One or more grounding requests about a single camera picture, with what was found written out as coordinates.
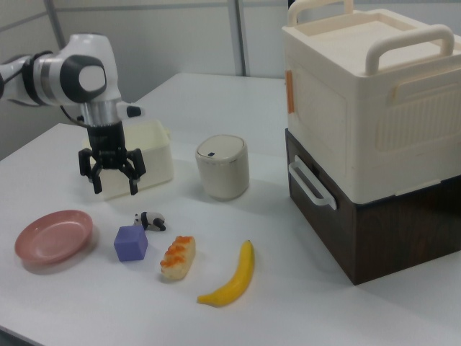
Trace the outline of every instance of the cream container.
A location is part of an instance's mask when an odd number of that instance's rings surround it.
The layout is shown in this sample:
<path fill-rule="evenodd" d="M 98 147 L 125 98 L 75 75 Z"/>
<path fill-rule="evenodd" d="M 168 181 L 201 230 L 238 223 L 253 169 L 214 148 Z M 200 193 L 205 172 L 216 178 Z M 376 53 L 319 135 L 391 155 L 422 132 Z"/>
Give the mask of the cream container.
<path fill-rule="evenodd" d="M 218 200 L 231 200 L 249 185 L 248 149 L 245 140 L 217 135 L 200 144 L 195 152 L 205 192 Z"/>

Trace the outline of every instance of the table surface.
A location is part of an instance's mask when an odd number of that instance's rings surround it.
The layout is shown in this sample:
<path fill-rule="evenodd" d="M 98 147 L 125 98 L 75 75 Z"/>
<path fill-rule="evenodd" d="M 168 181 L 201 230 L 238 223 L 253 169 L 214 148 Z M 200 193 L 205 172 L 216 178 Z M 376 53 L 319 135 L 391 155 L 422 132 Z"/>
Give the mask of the table surface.
<path fill-rule="evenodd" d="M 104 201 L 79 176 L 85 130 L 57 125 L 0 162 L 0 328 L 38 345 L 461 345 L 460 254 L 353 286 L 291 201 L 282 80 L 179 74 L 142 98 L 171 131 L 175 177 Z M 127 123 L 146 121 L 130 119 Z M 250 187 L 218 202 L 202 189 L 196 147 L 217 133 L 249 144 Z M 87 212 L 90 246 L 51 267 L 14 253 L 22 229 L 63 209 Z M 146 257 L 119 262 L 113 241 L 138 211 L 165 215 Z M 197 256 L 185 279 L 161 278 L 178 235 Z M 222 308 L 200 305 L 252 240 L 253 280 Z"/>

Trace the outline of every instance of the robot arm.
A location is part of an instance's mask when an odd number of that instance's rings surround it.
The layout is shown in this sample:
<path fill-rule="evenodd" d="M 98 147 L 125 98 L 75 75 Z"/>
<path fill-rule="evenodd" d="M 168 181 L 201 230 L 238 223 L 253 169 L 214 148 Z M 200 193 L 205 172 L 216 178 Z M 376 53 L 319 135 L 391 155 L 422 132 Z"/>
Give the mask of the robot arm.
<path fill-rule="evenodd" d="M 56 54 L 42 52 L 20 56 L 0 65 L 0 99 L 23 105 L 80 105 L 91 149 L 79 152 L 81 175 L 102 191 L 102 169 L 119 169 L 130 181 L 134 195 L 140 176 L 146 173 L 140 149 L 127 151 L 121 121 L 126 111 L 117 86 L 117 67 L 107 37 L 72 35 L 69 44 Z M 128 116 L 140 115 L 129 107 Z M 91 167 L 90 158 L 95 160 Z"/>

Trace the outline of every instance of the wooden box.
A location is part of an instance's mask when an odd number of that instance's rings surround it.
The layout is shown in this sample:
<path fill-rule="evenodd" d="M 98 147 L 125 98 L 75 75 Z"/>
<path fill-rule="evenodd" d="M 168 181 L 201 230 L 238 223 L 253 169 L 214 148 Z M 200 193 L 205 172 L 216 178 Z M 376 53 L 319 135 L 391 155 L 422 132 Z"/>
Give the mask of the wooden box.
<path fill-rule="evenodd" d="M 290 196 L 353 284 L 461 249 L 461 176 L 405 195 L 354 204 L 288 129 L 285 138 L 288 164 L 298 156 L 331 193 L 336 210 L 315 205 L 291 174 Z"/>

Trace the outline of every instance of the banana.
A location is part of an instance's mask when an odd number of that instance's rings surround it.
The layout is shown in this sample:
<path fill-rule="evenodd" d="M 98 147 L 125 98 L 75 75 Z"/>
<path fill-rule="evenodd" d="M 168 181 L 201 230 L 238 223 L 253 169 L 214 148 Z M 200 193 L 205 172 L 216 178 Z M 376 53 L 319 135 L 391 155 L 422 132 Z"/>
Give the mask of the banana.
<path fill-rule="evenodd" d="M 199 296 L 197 302 L 211 306 L 224 306 L 240 297 L 249 286 L 254 271 L 254 248 L 251 241 L 245 241 L 240 249 L 237 270 L 233 277 L 213 293 Z"/>

